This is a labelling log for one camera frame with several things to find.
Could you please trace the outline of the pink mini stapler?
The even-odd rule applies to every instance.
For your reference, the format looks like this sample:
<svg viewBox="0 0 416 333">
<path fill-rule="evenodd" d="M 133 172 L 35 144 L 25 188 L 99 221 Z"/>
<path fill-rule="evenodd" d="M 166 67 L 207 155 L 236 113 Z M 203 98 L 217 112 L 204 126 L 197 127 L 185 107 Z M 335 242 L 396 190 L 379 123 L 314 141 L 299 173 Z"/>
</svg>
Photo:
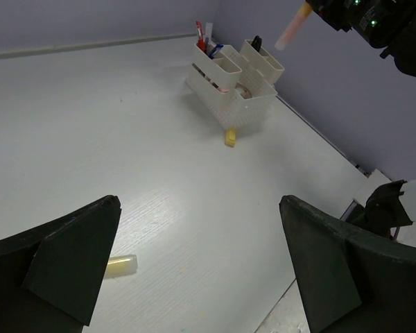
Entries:
<svg viewBox="0 0 416 333">
<path fill-rule="evenodd" d="M 213 85 L 219 92 L 221 92 L 221 93 L 223 93 L 223 94 L 226 94 L 226 93 L 228 93 L 229 92 L 229 90 L 228 89 L 225 89 L 225 88 L 222 88 L 222 87 L 219 87 L 217 84 L 215 84 L 215 83 L 211 83 L 211 85 Z"/>
</svg>

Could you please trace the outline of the red gel pen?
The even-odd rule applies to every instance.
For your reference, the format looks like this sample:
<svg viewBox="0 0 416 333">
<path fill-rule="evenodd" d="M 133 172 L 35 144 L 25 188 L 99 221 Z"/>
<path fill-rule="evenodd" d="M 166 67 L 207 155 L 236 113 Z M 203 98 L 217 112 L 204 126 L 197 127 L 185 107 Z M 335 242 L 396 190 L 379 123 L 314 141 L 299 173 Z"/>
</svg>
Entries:
<svg viewBox="0 0 416 333">
<path fill-rule="evenodd" d="M 198 36 L 197 46 L 203 53 L 207 53 L 209 38 L 205 36 L 203 29 L 202 29 L 202 24 L 199 21 L 196 21 L 196 30 L 197 30 L 197 36 Z"/>
</svg>

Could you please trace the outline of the pink highlighter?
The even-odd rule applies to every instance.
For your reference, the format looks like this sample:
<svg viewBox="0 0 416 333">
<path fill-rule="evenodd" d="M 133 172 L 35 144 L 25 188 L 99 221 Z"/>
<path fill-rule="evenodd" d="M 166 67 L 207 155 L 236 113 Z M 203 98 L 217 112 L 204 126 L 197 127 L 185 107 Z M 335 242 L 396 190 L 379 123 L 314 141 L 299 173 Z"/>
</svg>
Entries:
<svg viewBox="0 0 416 333">
<path fill-rule="evenodd" d="M 276 50 L 282 51 L 287 47 L 312 12 L 312 7 L 307 2 L 304 2 L 285 31 L 281 34 L 281 37 L 275 43 Z"/>
</svg>

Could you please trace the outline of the yellow highlighter cap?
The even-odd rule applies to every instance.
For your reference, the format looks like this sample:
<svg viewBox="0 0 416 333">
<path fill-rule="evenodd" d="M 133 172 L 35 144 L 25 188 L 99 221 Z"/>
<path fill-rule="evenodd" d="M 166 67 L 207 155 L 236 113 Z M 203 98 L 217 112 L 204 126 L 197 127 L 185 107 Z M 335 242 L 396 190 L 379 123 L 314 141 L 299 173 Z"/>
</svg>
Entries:
<svg viewBox="0 0 416 333">
<path fill-rule="evenodd" d="M 230 148 L 234 148 L 236 145 L 236 130 L 234 128 L 228 128 L 225 131 L 224 143 Z"/>
</svg>

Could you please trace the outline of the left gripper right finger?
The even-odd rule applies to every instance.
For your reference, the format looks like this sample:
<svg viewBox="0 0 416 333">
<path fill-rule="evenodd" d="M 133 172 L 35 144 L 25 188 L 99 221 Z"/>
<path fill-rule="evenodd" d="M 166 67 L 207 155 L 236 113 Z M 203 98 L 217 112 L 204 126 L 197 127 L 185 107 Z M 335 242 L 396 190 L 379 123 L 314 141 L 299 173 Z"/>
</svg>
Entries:
<svg viewBox="0 0 416 333">
<path fill-rule="evenodd" d="M 311 332 L 416 332 L 416 248 L 293 195 L 279 208 Z"/>
</svg>

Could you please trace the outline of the red pen cap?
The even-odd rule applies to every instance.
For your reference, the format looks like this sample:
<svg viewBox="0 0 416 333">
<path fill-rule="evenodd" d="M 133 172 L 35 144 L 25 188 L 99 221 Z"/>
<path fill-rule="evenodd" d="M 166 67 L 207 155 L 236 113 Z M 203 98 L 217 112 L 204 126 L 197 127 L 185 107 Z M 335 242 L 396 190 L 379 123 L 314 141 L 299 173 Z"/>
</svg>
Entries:
<svg viewBox="0 0 416 333">
<path fill-rule="evenodd" d="M 208 50 L 208 46 L 211 43 L 211 38 L 212 38 L 212 30 L 213 30 L 213 23 L 212 22 L 207 22 L 205 24 L 205 50 Z"/>
</svg>

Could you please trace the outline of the clear tape roll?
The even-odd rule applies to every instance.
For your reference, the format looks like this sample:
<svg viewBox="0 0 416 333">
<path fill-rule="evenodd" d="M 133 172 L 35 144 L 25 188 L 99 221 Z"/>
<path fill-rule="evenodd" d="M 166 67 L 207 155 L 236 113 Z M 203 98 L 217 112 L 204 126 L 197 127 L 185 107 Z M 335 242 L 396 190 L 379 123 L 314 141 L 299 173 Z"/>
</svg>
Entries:
<svg viewBox="0 0 416 333">
<path fill-rule="evenodd" d="M 235 87 L 235 91 L 243 98 L 243 99 L 251 99 L 252 93 L 250 90 L 243 86 L 242 84 L 238 83 Z"/>
</svg>

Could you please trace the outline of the blue gel pen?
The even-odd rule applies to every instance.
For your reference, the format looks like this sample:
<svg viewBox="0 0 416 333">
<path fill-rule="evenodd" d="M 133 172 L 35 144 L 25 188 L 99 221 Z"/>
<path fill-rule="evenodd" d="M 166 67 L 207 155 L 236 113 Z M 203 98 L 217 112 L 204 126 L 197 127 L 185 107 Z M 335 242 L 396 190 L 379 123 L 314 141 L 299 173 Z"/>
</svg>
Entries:
<svg viewBox="0 0 416 333">
<path fill-rule="evenodd" d="M 207 54 L 210 59 L 214 59 L 215 55 L 224 47 L 223 44 L 217 44 L 212 50 Z"/>
</svg>

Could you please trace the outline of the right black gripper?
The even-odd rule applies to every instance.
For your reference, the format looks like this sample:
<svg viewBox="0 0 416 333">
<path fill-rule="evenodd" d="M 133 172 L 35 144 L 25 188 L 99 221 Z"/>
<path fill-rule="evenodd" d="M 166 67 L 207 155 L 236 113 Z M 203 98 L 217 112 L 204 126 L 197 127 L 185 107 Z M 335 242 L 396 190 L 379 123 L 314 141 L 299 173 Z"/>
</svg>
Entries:
<svg viewBox="0 0 416 333">
<path fill-rule="evenodd" d="M 375 49 L 389 45 L 416 13 L 416 1 L 310 0 L 308 4 L 332 28 L 353 29 Z"/>
</svg>

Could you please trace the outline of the black handled scissors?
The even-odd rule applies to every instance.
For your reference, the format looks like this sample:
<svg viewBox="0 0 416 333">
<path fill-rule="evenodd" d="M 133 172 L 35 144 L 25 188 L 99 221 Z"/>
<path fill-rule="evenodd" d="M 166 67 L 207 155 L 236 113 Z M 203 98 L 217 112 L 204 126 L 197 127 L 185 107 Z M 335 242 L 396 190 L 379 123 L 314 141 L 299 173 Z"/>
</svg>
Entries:
<svg viewBox="0 0 416 333">
<path fill-rule="evenodd" d="M 261 50 L 261 45 L 262 45 L 262 39 L 256 35 L 251 43 L 251 47 L 257 52 L 259 53 Z"/>
</svg>

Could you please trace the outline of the yellow highlighter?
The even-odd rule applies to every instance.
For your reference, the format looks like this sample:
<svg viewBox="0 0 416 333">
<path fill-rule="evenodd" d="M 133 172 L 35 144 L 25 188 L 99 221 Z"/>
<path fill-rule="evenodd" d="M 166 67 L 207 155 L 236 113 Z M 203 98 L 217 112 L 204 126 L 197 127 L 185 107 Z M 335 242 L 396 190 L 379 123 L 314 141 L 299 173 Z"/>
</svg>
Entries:
<svg viewBox="0 0 416 333">
<path fill-rule="evenodd" d="M 105 269 L 105 279 L 119 278 L 133 275 L 137 272 L 138 262 L 136 255 L 111 257 Z"/>
</svg>

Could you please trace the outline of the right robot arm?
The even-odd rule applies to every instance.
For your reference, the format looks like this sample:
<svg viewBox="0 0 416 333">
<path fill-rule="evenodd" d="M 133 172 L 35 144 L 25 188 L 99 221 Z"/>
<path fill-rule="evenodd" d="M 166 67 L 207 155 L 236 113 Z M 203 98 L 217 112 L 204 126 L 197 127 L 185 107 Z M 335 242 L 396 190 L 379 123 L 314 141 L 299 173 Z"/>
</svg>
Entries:
<svg viewBox="0 0 416 333">
<path fill-rule="evenodd" d="M 312 11 L 335 30 L 356 31 L 380 57 L 416 77 L 416 0 L 309 1 Z"/>
</svg>

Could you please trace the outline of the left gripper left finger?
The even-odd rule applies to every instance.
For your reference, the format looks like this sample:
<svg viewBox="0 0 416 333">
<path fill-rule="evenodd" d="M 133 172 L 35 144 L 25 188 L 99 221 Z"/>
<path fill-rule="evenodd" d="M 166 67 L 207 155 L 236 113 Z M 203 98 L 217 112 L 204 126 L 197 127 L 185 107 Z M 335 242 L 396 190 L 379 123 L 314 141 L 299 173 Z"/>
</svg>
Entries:
<svg viewBox="0 0 416 333">
<path fill-rule="evenodd" d="M 117 196 L 0 240 L 0 332 L 81 332 L 121 216 Z"/>
</svg>

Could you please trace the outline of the white perforated organizer basket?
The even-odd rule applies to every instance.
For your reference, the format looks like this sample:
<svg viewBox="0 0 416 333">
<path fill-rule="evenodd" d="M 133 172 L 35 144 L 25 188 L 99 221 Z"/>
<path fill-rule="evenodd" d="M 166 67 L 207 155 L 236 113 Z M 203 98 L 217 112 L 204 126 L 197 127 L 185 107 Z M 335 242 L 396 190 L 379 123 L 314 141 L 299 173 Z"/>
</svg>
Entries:
<svg viewBox="0 0 416 333">
<path fill-rule="evenodd" d="M 276 99 L 275 83 L 284 67 L 264 48 L 257 53 L 251 43 L 245 40 L 240 51 L 225 44 L 214 59 L 207 55 L 214 44 L 207 53 L 193 45 L 187 85 L 225 130 L 261 123 Z M 219 92 L 212 82 L 229 92 Z M 238 83 L 250 90 L 251 99 L 243 99 L 235 91 Z"/>
</svg>

